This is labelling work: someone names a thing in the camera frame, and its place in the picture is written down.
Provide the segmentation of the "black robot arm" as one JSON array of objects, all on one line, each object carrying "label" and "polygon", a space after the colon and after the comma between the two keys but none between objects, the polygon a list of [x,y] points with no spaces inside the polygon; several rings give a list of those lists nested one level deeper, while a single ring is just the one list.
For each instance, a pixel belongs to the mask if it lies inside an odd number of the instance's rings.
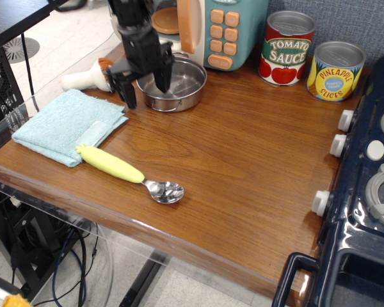
[{"label": "black robot arm", "polygon": [[112,91],[131,109],[136,108],[132,82],[153,74],[157,89],[165,93],[172,78],[172,43],[160,43],[144,1],[109,1],[118,19],[125,59],[104,70]]}]

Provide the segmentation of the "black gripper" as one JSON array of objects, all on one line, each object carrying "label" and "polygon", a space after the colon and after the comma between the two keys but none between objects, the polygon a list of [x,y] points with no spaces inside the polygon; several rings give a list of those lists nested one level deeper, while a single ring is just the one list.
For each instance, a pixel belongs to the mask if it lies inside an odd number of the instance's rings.
[{"label": "black gripper", "polygon": [[125,59],[107,68],[112,92],[118,93],[129,109],[136,109],[137,101],[132,80],[153,73],[157,89],[166,93],[171,84],[173,54],[171,41],[162,42],[151,25],[119,26]]}]

